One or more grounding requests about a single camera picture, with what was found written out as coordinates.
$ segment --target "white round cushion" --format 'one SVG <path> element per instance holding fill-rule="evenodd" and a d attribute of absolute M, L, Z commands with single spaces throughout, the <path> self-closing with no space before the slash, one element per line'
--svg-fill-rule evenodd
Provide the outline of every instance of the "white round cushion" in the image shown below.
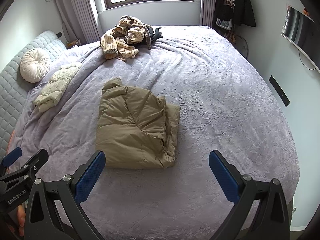
<path fill-rule="evenodd" d="M 50 70 L 50 57 L 41 48 L 28 50 L 20 63 L 20 73 L 25 81 L 37 83 L 41 81 Z"/>

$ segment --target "beige striped clothing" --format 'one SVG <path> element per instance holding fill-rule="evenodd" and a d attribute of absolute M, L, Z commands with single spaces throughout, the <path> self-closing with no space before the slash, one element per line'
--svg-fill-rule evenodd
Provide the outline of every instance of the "beige striped clothing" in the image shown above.
<path fill-rule="evenodd" d="M 106 59 L 118 57 L 123 61 L 125 58 L 134 58 L 139 50 L 130 45 L 140 43 L 144 38 L 146 38 L 148 49 L 151 49 L 150 33 L 147 27 L 150 28 L 138 18 L 128 15 L 121 17 L 119 25 L 108 30 L 101 37 L 100 44 L 104 57 Z"/>

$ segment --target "television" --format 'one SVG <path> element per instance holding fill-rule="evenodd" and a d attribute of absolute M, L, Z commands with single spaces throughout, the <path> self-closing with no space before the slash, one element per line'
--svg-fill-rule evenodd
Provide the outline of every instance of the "television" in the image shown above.
<path fill-rule="evenodd" d="M 288 6 L 282 35 L 320 72 L 320 26 L 307 15 Z"/>

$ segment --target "purple bedspread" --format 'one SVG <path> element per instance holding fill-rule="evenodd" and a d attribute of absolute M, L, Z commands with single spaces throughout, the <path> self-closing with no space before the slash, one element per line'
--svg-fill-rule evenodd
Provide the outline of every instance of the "purple bedspread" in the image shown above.
<path fill-rule="evenodd" d="M 86 57 L 99 43 L 66 51 L 31 91 L 10 145 L 23 150 L 13 169 L 46 149 L 49 161 L 37 175 L 44 181 L 58 180 L 93 154 L 101 89 L 111 78 L 120 77 L 123 84 L 165 95 L 168 102 L 180 105 L 175 166 L 105 168 L 81 204 L 107 239 L 209 239 L 233 205 L 208 165 L 215 149 L 254 179 L 278 178 L 287 201 L 299 180 L 288 123 L 248 61 L 208 27 L 167 26 L 162 33 L 152 50 L 139 47 L 136 58 L 127 62 L 105 61 L 101 48 Z M 32 101 L 62 64 L 82 56 L 83 67 L 61 101 L 41 114 Z"/>

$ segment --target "finger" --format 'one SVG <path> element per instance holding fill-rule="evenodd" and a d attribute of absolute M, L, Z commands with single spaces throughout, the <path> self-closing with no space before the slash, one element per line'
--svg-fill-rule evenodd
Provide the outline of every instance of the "finger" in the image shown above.
<path fill-rule="evenodd" d="M 24 236 L 24 228 L 19 227 L 19 235 Z"/>
<path fill-rule="evenodd" d="M 24 227 L 24 221 L 26 219 L 26 212 L 25 212 L 24 207 L 22 205 L 18 206 L 17 216 L 18 216 L 19 225 L 21 227 Z"/>
<path fill-rule="evenodd" d="M 8 228 L 10 229 L 10 231 L 11 231 L 12 233 L 14 233 L 14 228 L 13 228 L 13 226 L 12 226 L 12 225 L 8 225 L 8 224 L 7 224 L 7 226 L 8 226 Z"/>

